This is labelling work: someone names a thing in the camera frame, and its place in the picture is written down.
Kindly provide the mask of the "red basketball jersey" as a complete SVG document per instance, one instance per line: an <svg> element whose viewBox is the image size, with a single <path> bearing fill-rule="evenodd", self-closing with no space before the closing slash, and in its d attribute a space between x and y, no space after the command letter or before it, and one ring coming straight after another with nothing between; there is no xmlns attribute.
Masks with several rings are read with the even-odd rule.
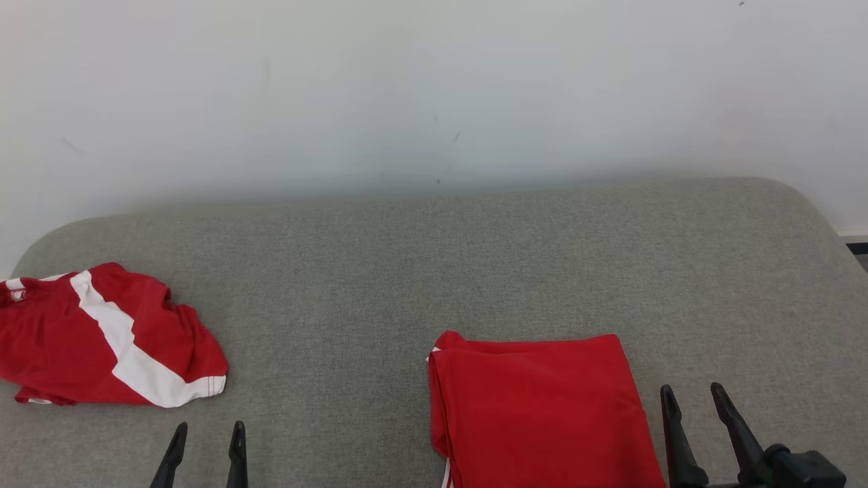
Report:
<svg viewBox="0 0 868 488"><path fill-rule="evenodd" d="M473 341L427 358L440 488L667 488L619 338Z"/></svg>

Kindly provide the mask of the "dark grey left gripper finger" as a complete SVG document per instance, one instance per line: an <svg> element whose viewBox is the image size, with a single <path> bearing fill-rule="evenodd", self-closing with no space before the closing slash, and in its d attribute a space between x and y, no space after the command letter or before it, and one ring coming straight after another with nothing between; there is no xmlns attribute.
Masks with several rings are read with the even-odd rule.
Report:
<svg viewBox="0 0 868 488"><path fill-rule="evenodd" d="M150 488L174 488L176 470L182 463L185 453L186 436L187 423L183 422L177 426L150 483Z"/></svg>
<svg viewBox="0 0 868 488"><path fill-rule="evenodd" d="M242 421L235 422L227 456L230 468L226 488L248 488L247 439Z"/></svg>

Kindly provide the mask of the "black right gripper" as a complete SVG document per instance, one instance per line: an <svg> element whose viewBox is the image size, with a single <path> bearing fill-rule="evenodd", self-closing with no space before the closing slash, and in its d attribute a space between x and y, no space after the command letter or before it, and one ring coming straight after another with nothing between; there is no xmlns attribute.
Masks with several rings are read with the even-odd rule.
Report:
<svg viewBox="0 0 868 488"><path fill-rule="evenodd" d="M738 482L708 485L682 426L682 411L670 385L660 387L669 488L845 488L847 476L816 450L793 453L782 444L764 451L724 386L710 385L718 418L728 431Z"/></svg>

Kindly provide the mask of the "red and white shorts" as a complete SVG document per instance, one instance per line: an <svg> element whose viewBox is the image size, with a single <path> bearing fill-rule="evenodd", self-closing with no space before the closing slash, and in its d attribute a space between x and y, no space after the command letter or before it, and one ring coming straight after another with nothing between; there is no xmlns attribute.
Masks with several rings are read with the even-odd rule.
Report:
<svg viewBox="0 0 868 488"><path fill-rule="evenodd" d="M118 263L0 282L0 379L19 403L183 407L223 393L229 362L191 306Z"/></svg>

